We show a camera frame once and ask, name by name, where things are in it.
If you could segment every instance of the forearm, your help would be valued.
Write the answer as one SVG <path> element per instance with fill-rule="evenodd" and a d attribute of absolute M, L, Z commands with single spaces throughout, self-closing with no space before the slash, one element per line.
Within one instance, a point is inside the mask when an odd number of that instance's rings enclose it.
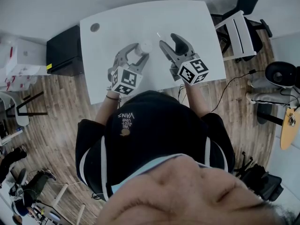
<path fill-rule="evenodd" d="M 197 85 L 185 85 L 190 109 L 192 109 L 198 115 L 199 118 L 210 113 L 210 109 L 205 98 L 201 93 L 200 88 Z"/>
<path fill-rule="evenodd" d="M 95 118 L 95 121 L 106 125 L 108 118 L 110 115 L 113 114 L 114 111 L 118 109 L 118 103 L 119 103 L 119 93 L 108 91 L 107 96 L 112 98 L 105 97 L 97 115 Z"/>

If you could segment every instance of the yellow tabletop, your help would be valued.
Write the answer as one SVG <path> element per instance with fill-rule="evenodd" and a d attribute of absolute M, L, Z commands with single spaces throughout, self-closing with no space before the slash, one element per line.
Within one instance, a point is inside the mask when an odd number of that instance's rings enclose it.
<path fill-rule="evenodd" d="M 296 119 L 296 125 L 294 127 L 289 125 L 289 116 L 291 113 L 295 115 L 295 119 Z M 289 146 L 292 144 L 299 131 L 299 126 L 300 126 L 300 113 L 294 112 L 293 109 L 288 108 L 285 113 L 285 118 L 283 120 L 282 130 L 281 130 L 280 147 L 282 150 L 288 149 Z"/>

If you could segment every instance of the wooden floor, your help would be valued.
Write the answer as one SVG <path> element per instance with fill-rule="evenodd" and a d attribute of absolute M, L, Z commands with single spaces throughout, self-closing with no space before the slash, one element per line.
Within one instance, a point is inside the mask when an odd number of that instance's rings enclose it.
<path fill-rule="evenodd" d="M 251 69 L 264 70 L 273 61 L 273 54 L 269 39 L 264 31 L 260 31 L 264 48 L 249 62 L 234 61 L 225 63 L 226 80 L 205 82 L 200 84 L 211 109 L 215 108 L 221 93 L 227 82 L 232 78 L 244 75 Z M 236 152 L 237 164 L 241 164 L 241 153 L 245 151 L 247 156 L 253 156 L 261 165 L 266 166 L 273 142 L 275 125 L 268 122 L 259 125 L 256 121 L 255 106 L 245 99 L 245 93 L 251 90 L 247 86 L 247 79 L 236 79 L 226 90 L 224 97 L 216 110 L 224 120 L 224 124 L 231 138 Z M 46 76 L 31 86 L 29 91 L 23 92 L 22 96 L 34 95 L 40 91 L 45 95 L 32 104 L 28 105 L 30 111 L 48 111 L 48 116 L 37 116 L 30 119 L 30 124 L 24 128 L 24 133 L 14 138 L 7 146 L 9 151 L 22 143 L 27 145 L 28 153 L 26 159 L 17 163 L 13 173 L 17 175 L 22 168 L 33 171 L 29 175 L 31 179 L 36 170 L 51 169 L 58 178 L 58 183 L 72 184 L 78 182 L 75 169 L 75 141 L 77 123 L 84 118 L 94 119 L 99 105 L 90 105 L 85 77 Z M 179 88 L 167 90 L 166 92 L 177 98 Z M 180 101 L 185 96 L 183 90 Z M 9 125 L 14 129 L 14 121 Z M 45 203 L 50 203 L 58 194 L 62 185 L 48 183 L 40 197 Z M 91 191 L 78 183 L 68 187 L 59 203 L 59 211 L 72 222 L 76 222 L 77 214 L 81 204 L 86 204 L 81 224 L 94 224 L 95 219 L 102 208 L 100 201 L 91 198 Z"/>

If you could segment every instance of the yellow sticker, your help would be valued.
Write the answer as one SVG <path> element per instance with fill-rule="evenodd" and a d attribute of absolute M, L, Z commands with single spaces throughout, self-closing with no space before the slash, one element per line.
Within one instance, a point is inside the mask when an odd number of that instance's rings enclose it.
<path fill-rule="evenodd" d="M 47 70 L 49 70 L 50 68 L 52 68 L 52 63 L 50 63 L 49 65 L 47 65 Z"/>

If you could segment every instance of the white desk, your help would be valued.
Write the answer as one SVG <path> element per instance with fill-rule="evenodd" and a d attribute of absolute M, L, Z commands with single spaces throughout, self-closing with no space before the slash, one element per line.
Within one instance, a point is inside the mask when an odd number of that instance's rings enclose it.
<path fill-rule="evenodd" d="M 96 32 L 90 30 L 94 23 L 100 25 Z M 185 38 L 209 68 L 203 82 L 226 78 L 218 37 L 205 2 L 167 0 L 138 3 L 80 21 L 84 73 L 91 104 L 104 100 L 106 88 L 110 86 L 107 70 L 113 66 L 118 51 L 145 40 L 152 42 L 153 51 L 142 72 L 144 78 L 134 93 L 183 84 L 181 80 L 173 80 L 169 71 L 171 62 L 159 48 L 159 41 L 163 40 L 175 49 L 171 33 Z"/>

